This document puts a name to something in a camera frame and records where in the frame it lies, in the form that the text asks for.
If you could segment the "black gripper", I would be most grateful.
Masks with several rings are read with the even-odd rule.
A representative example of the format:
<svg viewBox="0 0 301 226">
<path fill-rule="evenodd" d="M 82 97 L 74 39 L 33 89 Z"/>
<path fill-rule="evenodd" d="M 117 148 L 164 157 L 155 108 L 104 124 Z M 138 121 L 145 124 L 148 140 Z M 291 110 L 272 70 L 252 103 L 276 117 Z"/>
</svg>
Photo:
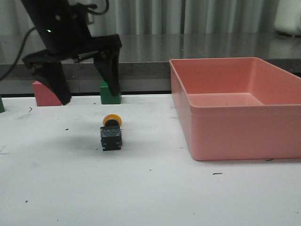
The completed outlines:
<svg viewBox="0 0 301 226">
<path fill-rule="evenodd" d="M 93 58 L 111 95 L 120 93 L 119 35 L 93 37 L 87 26 L 88 15 L 107 13 L 108 1 L 102 11 L 97 11 L 96 4 L 71 5 L 67 0 L 23 0 L 22 4 L 46 47 L 24 57 L 23 62 L 34 68 L 33 78 L 51 90 L 62 105 L 70 102 L 71 92 L 59 61 L 69 58 L 77 62 Z"/>
</svg>

